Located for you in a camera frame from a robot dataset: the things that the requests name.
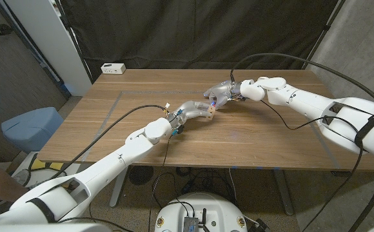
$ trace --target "wooden table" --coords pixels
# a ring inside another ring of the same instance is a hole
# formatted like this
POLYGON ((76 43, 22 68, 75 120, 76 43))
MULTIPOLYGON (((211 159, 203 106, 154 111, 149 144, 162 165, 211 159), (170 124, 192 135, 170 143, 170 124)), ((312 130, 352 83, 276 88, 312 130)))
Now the wooden table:
MULTIPOLYGON (((143 104, 171 104, 176 110, 188 100, 208 102, 209 87, 230 79, 229 70, 126 70, 101 75, 69 114, 38 159, 67 162, 120 116, 143 104)), ((236 70, 238 81, 260 76, 283 77, 294 87, 326 97, 331 93, 306 70, 236 70)), ((291 127, 307 119, 283 106, 273 106, 291 127)), ((158 108, 137 110, 112 128, 81 162, 96 162, 124 144, 125 138, 149 122, 164 117, 158 108)), ((160 166, 167 139, 135 165, 160 166)), ((350 170, 357 155, 325 139, 315 124, 287 129, 274 111, 261 102, 228 102, 212 121, 188 120, 184 132, 170 141, 167 166, 214 168, 350 170)), ((374 170, 374 156, 364 155, 358 167, 374 170)))

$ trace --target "small wooden block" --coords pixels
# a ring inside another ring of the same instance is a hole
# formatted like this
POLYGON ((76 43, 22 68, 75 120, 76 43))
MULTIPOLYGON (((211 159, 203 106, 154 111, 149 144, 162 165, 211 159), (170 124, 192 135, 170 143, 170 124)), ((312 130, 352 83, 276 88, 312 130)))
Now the small wooden block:
POLYGON ((214 114, 215 114, 215 107, 214 107, 214 106, 209 106, 208 109, 207 109, 207 112, 210 112, 210 113, 211 113, 211 115, 208 116, 207 118, 210 119, 210 120, 212 120, 212 119, 213 119, 213 116, 214 116, 214 114))

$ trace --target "black curtain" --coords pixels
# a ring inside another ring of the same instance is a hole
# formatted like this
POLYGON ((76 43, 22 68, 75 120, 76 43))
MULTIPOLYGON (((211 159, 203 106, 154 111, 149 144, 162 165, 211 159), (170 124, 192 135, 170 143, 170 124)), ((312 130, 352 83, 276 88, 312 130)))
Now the black curtain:
MULTIPOLYGON (((337 0, 62 0, 94 79, 104 63, 127 68, 232 68, 247 55, 307 58, 337 0)), ((261 57, 248 69, 299 69, 261 57)))

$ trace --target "yellow object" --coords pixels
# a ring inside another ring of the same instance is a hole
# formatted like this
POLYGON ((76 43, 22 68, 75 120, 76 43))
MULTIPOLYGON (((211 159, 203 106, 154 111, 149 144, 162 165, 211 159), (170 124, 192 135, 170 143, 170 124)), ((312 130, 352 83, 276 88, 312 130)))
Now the yellow object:
POLYGON ((52 168, 55 170, 60 170, 63 166, 63 163, 45 163, 40 161, 39 159, 35 159, 31 165, 31 170, 35 169, 45 169, 45 168, 52 168))
POLYGON ((211 115, 207 116, 207 118, 210 119, 210 120, 212 120, 213 116, 215 114, 215 107, 214 106, 209 106, 208 109, 207 109, 207 112, 211 113, 211 115))

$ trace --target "table leg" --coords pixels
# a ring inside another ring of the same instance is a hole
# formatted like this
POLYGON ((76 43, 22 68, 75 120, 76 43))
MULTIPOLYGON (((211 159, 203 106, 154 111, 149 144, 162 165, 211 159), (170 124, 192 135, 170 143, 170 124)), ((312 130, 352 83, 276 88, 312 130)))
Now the table leg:
POLYGON ((127 170, 128 167, 125 168, 120 174, 118 174, 117 178, 115 178, 115 185, 110 199, 110 207, 115 207, 118 203, 121 188, 124 184, 125 176, 127 175, 127 170))
POLYGON ((275 176, 277 187, 279 188, 280 197, 283 202, 284 213, 291 216, 295 214, 293 210, 293 205, 291 204, 288 184, 286 182, 286 177, 284 176, 283 170, 273 170, 273 175, 275 176))

